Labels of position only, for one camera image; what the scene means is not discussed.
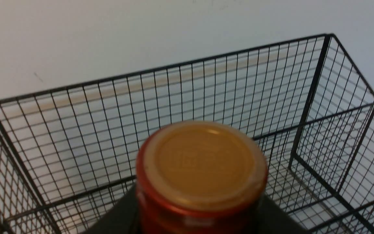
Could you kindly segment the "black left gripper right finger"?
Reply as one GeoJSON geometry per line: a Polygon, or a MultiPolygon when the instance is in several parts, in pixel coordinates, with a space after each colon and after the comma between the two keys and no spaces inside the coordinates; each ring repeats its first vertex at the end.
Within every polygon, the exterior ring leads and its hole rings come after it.
{"type": "Polygon", "coordinates": [[[309,234],[310,232],[288,216],[267,195],[258,207],[259,234],[309,234]]]}

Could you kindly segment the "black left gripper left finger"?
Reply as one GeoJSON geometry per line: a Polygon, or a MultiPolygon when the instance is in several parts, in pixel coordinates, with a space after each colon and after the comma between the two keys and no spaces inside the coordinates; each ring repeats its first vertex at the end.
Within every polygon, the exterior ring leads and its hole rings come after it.
{"type": "Polygon", "coordinates": [[[83,234],[138,234],[139,206],[133,185],[99,221],[83,234]]]}

